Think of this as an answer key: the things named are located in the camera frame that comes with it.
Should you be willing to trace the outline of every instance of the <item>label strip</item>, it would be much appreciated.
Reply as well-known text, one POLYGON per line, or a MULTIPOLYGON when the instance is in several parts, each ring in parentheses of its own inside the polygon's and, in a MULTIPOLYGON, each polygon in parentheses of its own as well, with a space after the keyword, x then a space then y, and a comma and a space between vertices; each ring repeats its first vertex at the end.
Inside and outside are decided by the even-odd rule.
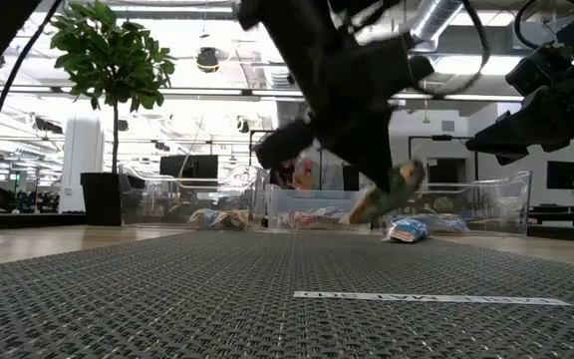
POLYGON ((429 295, 429 294, 378 294, 378 293, 339 293, 296 291, 294 298, 310 299, 358 299, 406 302, 442 302, 442 303, 486 303, 486 304, 522 304, 522 305, 572 305, 554 298, 527 298, 473 295, 429 295))

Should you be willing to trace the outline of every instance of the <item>computer screen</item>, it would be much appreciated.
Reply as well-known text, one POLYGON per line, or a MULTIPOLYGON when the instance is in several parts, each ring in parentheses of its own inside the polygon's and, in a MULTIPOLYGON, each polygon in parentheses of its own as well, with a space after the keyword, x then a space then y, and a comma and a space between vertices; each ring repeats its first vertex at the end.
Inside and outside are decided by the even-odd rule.
POLYGON ((574 190, 574 163, 549 161, 546 166, 546 188, 574 190))
MULTIPOLYGON (((160 158, 159 173, 164 176, 180 178, 180 168, 185 161, 185 156, 166 156, 160 158)), ((214 186, 218 185, 218 156, 217 155, 197 155, 187 159, 183 169, 184 179, 215 179, 212 181, 188 181, 186 185, 214 186)))

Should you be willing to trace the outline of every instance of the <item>tree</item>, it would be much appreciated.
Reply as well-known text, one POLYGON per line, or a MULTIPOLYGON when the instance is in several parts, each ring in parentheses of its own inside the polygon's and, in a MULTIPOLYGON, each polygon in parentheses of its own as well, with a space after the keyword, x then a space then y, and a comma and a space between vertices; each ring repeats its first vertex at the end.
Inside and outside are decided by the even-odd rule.
POLYGON ((174 63, 168 48, 159 46, 143 25, 119 24, 117 14, 106 4, 71 4, 66 16, 56 16, 57 28, 51 48, 60 56, 55 68, 64 69, 74 86, 71 95, 86 96, 94 110, 101 101, 114 109, 112 172, 117 172, 119 150, 119 104, 132 101, 130 112, 141 106, 161 106, 159 89, 170 86, 174 63))

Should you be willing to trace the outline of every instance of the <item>floor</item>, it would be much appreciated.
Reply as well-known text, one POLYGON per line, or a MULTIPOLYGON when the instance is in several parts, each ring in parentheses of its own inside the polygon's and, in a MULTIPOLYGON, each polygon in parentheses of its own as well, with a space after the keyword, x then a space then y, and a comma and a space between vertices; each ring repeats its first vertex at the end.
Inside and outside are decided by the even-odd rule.
MULTIPOLYGON (((0 230, 0 263, 183 232, 186 230, 164 227, 88 226, 0 230)), ((574 263, 574 241, 487 236, 445 236, 440 239, 574 263)))

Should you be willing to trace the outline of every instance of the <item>monitor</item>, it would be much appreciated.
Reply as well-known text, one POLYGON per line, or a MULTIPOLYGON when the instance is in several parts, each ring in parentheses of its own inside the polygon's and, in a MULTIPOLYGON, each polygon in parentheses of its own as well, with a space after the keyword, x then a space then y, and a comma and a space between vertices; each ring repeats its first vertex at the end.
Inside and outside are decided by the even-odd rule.
POLYGON ((360 190, 360 172, 353 166, 343 166, 343 187, 344 190, 360 190))
POLYGON ((574 163, 549 161, 546 166, 546 188, 574 190, 574 163))
MULTIPOLYGON (((180 178, 180 168, 183 166, 185 156, 165 156, 160 158, 159 173, 164 176, 180 178)), ((218 185, 218 156, 197 155, 190 156, 183 169, 184 179, 214 179, 212 181, 187 181, 183 184, 192 186, 218 185)))

